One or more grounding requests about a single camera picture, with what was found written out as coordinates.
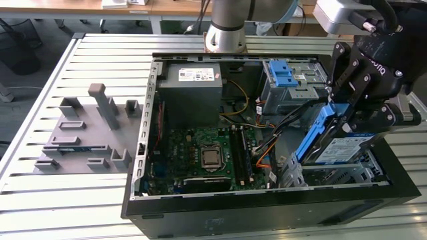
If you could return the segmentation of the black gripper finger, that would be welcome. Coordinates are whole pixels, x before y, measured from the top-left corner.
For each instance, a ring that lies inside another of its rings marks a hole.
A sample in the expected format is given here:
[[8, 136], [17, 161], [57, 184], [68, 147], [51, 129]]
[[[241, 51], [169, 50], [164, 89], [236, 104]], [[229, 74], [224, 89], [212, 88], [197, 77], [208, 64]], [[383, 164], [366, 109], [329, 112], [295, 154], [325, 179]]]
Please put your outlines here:
[[386, 102], [375, 110], [357, 110], [347, 122], [352, 133], [383, 133], [402, 125], [396, 104]]
[[327, 79], [331, 103], [352, 107], [374, 105], [367, 93], [372, 78], [371, 60], [372, 57], [356, 45], [343, 41], [335, 43]]

